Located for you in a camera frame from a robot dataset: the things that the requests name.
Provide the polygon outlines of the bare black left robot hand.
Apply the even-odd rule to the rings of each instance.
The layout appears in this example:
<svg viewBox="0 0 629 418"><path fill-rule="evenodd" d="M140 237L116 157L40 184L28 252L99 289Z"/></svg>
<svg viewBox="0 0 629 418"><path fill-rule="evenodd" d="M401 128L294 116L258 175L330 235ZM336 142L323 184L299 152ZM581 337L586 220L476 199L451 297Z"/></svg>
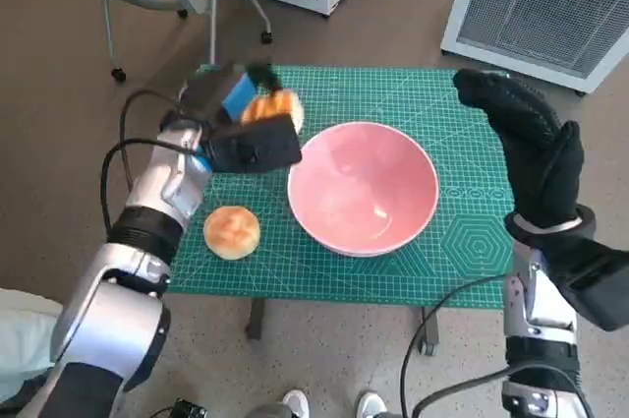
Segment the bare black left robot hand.
<svg viewBox="0 0 629 418"><path fill-rule="evenodd" d="M272 66L264 62L225 64L200 69L180 91L180 111L210 125L237 123L260 89L282 89Z"/></svg>

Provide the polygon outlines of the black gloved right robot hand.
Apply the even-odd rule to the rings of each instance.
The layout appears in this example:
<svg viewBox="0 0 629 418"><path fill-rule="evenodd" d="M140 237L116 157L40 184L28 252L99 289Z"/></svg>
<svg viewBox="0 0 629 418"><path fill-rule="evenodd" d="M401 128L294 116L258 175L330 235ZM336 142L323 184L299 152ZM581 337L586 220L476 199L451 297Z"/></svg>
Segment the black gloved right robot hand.
<svg viewBox="0 0 629 418"><path fill-rule="evenodd" d="M584 163L579 124L562 123L540 93L504 76L461 69L453 85L500 138L515 212L541 229L575 220Z"/></svg>

